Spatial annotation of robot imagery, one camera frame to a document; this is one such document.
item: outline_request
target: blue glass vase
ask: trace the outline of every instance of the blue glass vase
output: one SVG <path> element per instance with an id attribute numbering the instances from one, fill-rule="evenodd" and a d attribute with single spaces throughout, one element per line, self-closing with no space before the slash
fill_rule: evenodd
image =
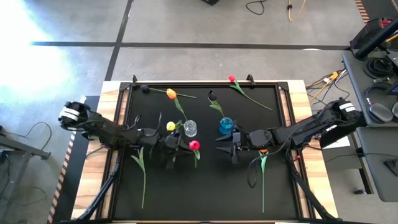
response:
<path id="1" fill-rule="evenodd" d="M 220 132 L 222 134 L 229 134 L 234 127 L 234 122 L 231 118 L 223 118 L 220 121 Z"/>

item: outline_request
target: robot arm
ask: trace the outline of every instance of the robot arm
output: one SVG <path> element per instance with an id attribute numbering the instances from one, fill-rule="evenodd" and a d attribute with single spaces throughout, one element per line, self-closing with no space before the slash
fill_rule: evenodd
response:
<path id="1" fill-rule="evenodd" d="M 268 154 L 263 154 L 252 160 L 248 167 L 248 184 L 254 187 L 249 180 L 250 167 L 260 158 L 271 156 L 279 153 L 282 150 L 296 149 L 301 151 L 303 146 L 310 142 L 311 138 L 316 134 L 324 134 L 327 129 L 332 126 L 345 127 L 357 125 L 358 120 L 361 119 L 362 113 L 356 111 L 350 101 L 345 101 L 342 98 L 332 101 L 327 104 L 317 114 L 308 117 L 289 127 L 279 127 L 268 130 L 256 130 L 251 133 L 245 133 L 239 126 L 235 126 L 230 135 L 221 137 L 217 141 L 232 140 L 231 147 L 217 147 L 217 149 L 230 153 L 232 163 L 238 163 L 238 152 L 243 150 L 261 150 L 269 149 Z M 317 200 L 314 194 L 309 189 L 308 185 L 301 178 L 299 172 L 294 166 L 294 160 L 286 152 L 286 159 L 288 161 L 289 170 L 296 183 L 304 191 L 306 197 L 311 201 L 317 212 L 324 220 L 337 220 L 330 215 L 326 209 Z"/>
<path id="2" fill-rule="evenodd" d="M 130 127 L 118 125 L 101 114 L 90 110 L 88 105 L 79 102 L 67 102 L 58 118 L 61 128 L 68 131 L 83 131 L 82 135 L 89 139 L 96 136 L 100 143 L 110 149 L 123 149 L 132 147 L 141 148 L 143 144 L 155 145 L 160 139 L 159 129 L 162 113 L 159 116 L 157 129 L 138 129 L 137 123 L 140 115 L 136 117 Z"/>
<path id="3" fill-rule="evenodd" d="M 231 134 L 216 141 L 231 141 L 229 147 L 217 147 L 232 156 L 233 163 L 239 161 L 239 151 L 268 149 L 274 154 L 288 146 L 289 149 L 301 149 L 317 134 L 324 134 L 333 126 L 344 127 L 356 124 L 362 113 L 356 111 L 350 101 L 342 98 L 328 103 L 317 114 L 308 117 L 289 127 L 259 129 L 246 133 L 237 124 Z"/>

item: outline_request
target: black table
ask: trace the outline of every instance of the black table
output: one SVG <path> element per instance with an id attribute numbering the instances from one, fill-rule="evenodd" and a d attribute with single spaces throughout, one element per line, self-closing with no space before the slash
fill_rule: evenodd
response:
<path id="1" fill-rule="evenodd" d="M 356 130 L 364 153 L 385 153 L 398 157 L 398 129 L 358 128 Z M 392 156 L 367 155 L 377 192 L 383 202 L 398 202 L 398 177 L 383 162 Z"/>
<path id="2" fill-rule="evenodd" d="M 369 54 L 370 57 L 385 57 L 386 53 L 384 52 L 373 52 Z M 390 58 L 398 57 L 398 54 L 393 52 L 390 55 Z M 398 128 L 398 123 L 395 121 L 390 121 L 388 123 L 377 123 L 373 121 L 368 113 L 370 104 L 366 99 L 366 90 L 373 84 L 373 79 L 368 77 L 363 68 L 364 61 L 358 60 L 354 57 L 352 52 L 344 52 L 343 53 L 343 63 L 347 69 L 349 79 L 353 84 L 353 88 L 358 98 L 359 105 L 362 109 L 363 115 L 365 117 L 366 123 L 369 127 L 394 127 Z M 369 93 L 369 97 L 372 102 L 378 102 L 382 105 L 385 105 L 388 108 L 397 101 L 396 96 L 386 96 L 382 90 L 372 90 Z"/>
<path id="3" fill-rule="evenodd" d="M 344 52 L 342 56 L 343 63 L 353 84 L 353 88 L 358 98 L 359 105 L 362 109 L 366 124 L 371 127 L 357 129 L 359 141 L 362 147 L 358 147 L 356 143 L 354 143 L 355 148 L 358 152 L 364 153 L 376 152 L 385 154 L 398 154 L 398 150 L 393 147 L 398 143 L 398 123 L 394 121 L 383 124 L 377 123 L 371 119 L 368 113 L 370 105 L 366 99 L 365 92 L 373 84 L 373 80 L 372 78 L 368 77 L 363 70 L 364 61 L 356 59 L 352 52 Z M 385 52 L 372 52 L 368 57 L 385 56 Z M 395 58 L 398 57 L 398 54 L 392 52 L 390 55 L 388 55 L 388 57 L 395 61 Z M 391 107 L 397 101 L 396 96 L 386 96 L 382 90 L 374 90 L 369 96 L 372 99 L 372 102 L 378 102 L 387 107 Z M 380 199 L 385 202 L 398 202 L 398 192 L 392 190 L 398 189 L 398 178 L 388 178 L 393 174 L 382 163 L 382 161 L 385 161 L 386 159 L 386 157 L 382 156 L 366 156 L 366 160 L 368 162 L 368 166 Z M 362 168 L 359 171 L 361 173 L 366 192 L 368 194 L 372 194 L 373 190 L 366 172 L 366 167 L 363 165 L 363 163 Z"/>

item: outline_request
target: white paper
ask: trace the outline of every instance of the white paper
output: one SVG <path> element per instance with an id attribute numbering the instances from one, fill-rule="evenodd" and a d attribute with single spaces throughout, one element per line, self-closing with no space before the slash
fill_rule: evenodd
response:
<path id="1" fill-rule="evenodd" d="M 328 128 L 326 130 L 330 131 L 330 130 L 332 130 L 335 127 L 337 127 L 337 125 L 333 125 L 332 127 Z M 327 147 L 324 147 L 324 149 L 333 149 L 333 148 L 336 148 L 336 147 L 348 147 L 348 146 L 350 146 L 349 139 L 348 139 L 347 136 L 345 136 L 345 137 L 337 140 L 336 142 L 331 143 Z"/>

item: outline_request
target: black clamp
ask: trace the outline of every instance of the black clamp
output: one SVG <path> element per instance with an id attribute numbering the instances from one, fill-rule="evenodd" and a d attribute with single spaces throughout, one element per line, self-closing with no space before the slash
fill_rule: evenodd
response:
<path id="1" fill-rule="evenodd" d="M 131 86 L 132 87 L 137 86 L 137 81 L 138 81 L 138 79 L 137 79 L 136 75 L 133 75 L 132 76 L 132 84 L 131 84 Z"/>
<path id="2" fill-rule="evenodd" d="M 248 77 L 246 78 L 246 80 L 250 81 L 250 88 L 254 88 L 256 87 L 256 82 L 253 79 L 253 76 L 251 74 L 248 75 Z"/>

